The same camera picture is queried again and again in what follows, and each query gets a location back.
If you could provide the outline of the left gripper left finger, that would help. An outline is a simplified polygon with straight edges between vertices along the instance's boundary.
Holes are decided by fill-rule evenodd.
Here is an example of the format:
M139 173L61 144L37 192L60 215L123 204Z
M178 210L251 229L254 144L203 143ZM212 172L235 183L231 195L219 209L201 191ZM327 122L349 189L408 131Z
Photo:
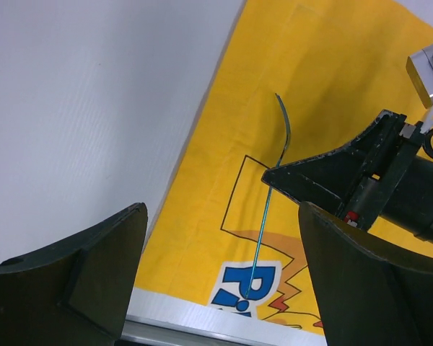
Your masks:
M146 236L134 203L104 221L0 264L0 345L114 345Z

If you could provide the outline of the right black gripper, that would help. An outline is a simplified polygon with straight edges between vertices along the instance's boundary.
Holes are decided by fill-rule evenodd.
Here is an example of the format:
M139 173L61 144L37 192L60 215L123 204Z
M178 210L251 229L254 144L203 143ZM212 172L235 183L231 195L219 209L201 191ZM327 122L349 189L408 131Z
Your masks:
M413 141L396 140L405 120L405 115L382 111L343 146L268 169L262 182L297 204L311 202L343 217L358 185L377 174L370 195L360 197L360 227L368 230L381 216L433 243L433 128L415 132Z

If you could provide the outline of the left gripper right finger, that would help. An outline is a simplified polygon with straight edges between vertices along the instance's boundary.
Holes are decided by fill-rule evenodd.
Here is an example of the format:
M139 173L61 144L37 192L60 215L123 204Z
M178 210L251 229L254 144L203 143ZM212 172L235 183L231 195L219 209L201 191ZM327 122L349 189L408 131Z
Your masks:
M433 258L308 202L299 229L328 345L433 345Z

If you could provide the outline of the yellow pikachu placemat cloth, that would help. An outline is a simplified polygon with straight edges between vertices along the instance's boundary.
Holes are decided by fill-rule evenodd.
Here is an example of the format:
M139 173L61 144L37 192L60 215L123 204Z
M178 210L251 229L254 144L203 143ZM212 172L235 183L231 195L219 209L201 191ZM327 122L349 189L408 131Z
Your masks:
M418 121L406 59L432 43L395 1L247 1L136 287L322 334L298 207L261 176L343 145L381 110Z

